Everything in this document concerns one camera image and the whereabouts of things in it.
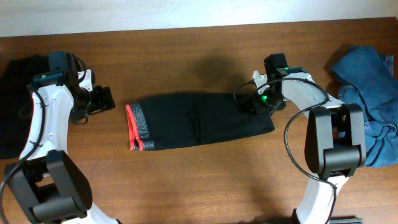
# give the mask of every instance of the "red stripe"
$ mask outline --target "red stripe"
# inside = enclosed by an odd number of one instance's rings
[[[132,114],[130,105],[126,105],[126,111],[127,111],[127,121],[129,123],[130,150],[134,150],[134,140],[137,140],[139,150],[143,151],[144,145],[143,145],[142,141],[139,139],[136,119],[134,118],[134,115]]]

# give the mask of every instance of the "wooden table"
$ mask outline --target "wooden table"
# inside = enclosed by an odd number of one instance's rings
[[[282,137],[298,111],[293,104],[272,116],[269,134],[157,152],[129,150],[124,105],[158,93],[232,92],[253,70],[264,73],[262,61],[276,52],[336,96],[338,84],[327,68],[349,45],[371,45],[397,58],[397,37],[395,18],[11,37],[0,39],[0,65],[65,50],[96,72],[98,85],[111,87],[116,108],[87,125],[69,125],[68,133],[69,155],[107,215],[123,223],[251,222],[291,216],[305,191],[307,178],[291,163]],[[289,133],[303,166],[306,127],[299,118]],[[358,169],[334,215],[397,223],[397,177],[398,166]],[[11,223],[27,222],[8,188],[3,200]]]

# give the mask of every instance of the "folded black fabric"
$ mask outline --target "folded black fabric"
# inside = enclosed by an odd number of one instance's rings
[[[269,108],[248,113],[229,93],[173,93],[126,105],[131,150],[196,146],[274,130]]]

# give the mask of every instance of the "blue cloth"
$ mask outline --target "blue cloth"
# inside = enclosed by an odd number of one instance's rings
[[[332,70],[343,83],[338,97],[364,110],[366,166],[398,162],[398,82],[392,76],[392,56],[372,47],[352,47]]]

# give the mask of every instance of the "black cloth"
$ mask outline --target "black cloth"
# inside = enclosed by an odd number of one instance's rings
[[[270,109],[248,113],[229,93],[173,93],[126,105],[131,150],[162,150],[274,130]]]
[[[26,85],[48,70],[48,57],[33,56],[10,61],[0,78],[0,159],[19,157],[24,149],[33,110]]]

